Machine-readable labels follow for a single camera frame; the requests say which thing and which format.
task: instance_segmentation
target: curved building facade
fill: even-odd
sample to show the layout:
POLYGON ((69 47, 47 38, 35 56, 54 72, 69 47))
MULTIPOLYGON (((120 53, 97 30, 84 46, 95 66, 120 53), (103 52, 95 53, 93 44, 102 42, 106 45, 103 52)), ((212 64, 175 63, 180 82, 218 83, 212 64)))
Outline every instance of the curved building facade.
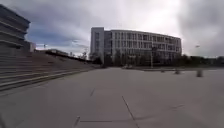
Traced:
POLYGON ((0 4, 0 45, 28 51, 30 43, 25 41, 25 35, 29 24, 30 21, 0 4))
POLYGON ((181 39, 149 32, 92 28, 91 54, 102 60, 110 55, 114 60, 117 53, 129 57, 145 56, 147 61, 151 54, 163 61, 174 60, 182 53, 181 39))

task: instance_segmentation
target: cloud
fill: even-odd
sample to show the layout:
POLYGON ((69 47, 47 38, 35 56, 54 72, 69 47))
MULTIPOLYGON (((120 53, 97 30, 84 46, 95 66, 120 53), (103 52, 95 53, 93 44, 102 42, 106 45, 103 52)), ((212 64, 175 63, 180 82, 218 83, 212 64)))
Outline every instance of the cloud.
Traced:
POLYGON ((27 39, 40 44, 69 49, 78 40, 76 47, 83 49, 90 45, 94 26, 180 36, 180 0, 3 0, 3 4, 31 21, 27 39))
POLYGON ((224 55, 224 1, 184 0, 180 13, 180 30, 184 47, 203 56, 224 55))

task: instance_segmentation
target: roof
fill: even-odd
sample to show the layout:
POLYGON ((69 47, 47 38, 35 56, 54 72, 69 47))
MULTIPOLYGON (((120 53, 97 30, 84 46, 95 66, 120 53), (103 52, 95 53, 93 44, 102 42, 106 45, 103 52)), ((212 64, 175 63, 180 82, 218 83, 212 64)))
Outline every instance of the roof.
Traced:
POLYGON ((125 32, 145 33, 145 34, 152 34, 152 35, 154 34, 154 35, 167 36, 167 37, 180 39, 180 37, 170 36, 170 35, 166 35, 166 34, 152 33, 152 32, 144 32, 144 31, 122 30, 122 29, 112 29, 110 31, 125 31, 125 32))
POLYGON ((11 13, 14 13, 16 16, 18 16, 19 18, 21 18, 21 19, 23 19, 23 20, 25 20, 25 21, 27 21, 27 22, 29 22, 30 23, 30 21, 29 20, 27 20, 27 19, 25 19, 24 17, 22 17, 22 16, 20 16, 19 14, 17 14, 16 12, 14 12, 14 11, 12 11, 11 9, 9 9, 8 7, 6 7, 6 6, 4 6, 3 4, 0 4, 0 8, 4 8, 5 10, 7 10, 7 11, 9 11, 9 12, 11 12, 11 13))

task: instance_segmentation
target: staircase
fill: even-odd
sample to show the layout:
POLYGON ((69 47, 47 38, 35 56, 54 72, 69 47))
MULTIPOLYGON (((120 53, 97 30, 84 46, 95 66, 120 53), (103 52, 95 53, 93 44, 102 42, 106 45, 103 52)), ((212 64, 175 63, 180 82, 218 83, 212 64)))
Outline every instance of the staircase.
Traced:
POLYGON ((0 46, 0 91, 91 69, 92 66, 76 60, 0 46))

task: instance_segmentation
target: concrete plaza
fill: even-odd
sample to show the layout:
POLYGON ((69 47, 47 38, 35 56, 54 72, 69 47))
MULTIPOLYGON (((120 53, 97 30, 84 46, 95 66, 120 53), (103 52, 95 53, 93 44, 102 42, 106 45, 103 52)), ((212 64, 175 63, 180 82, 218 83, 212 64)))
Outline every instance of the concrete plaza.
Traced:
POLYGON ((223 76, 85 72, 1 93, 0 128, 223 128, 223 76))

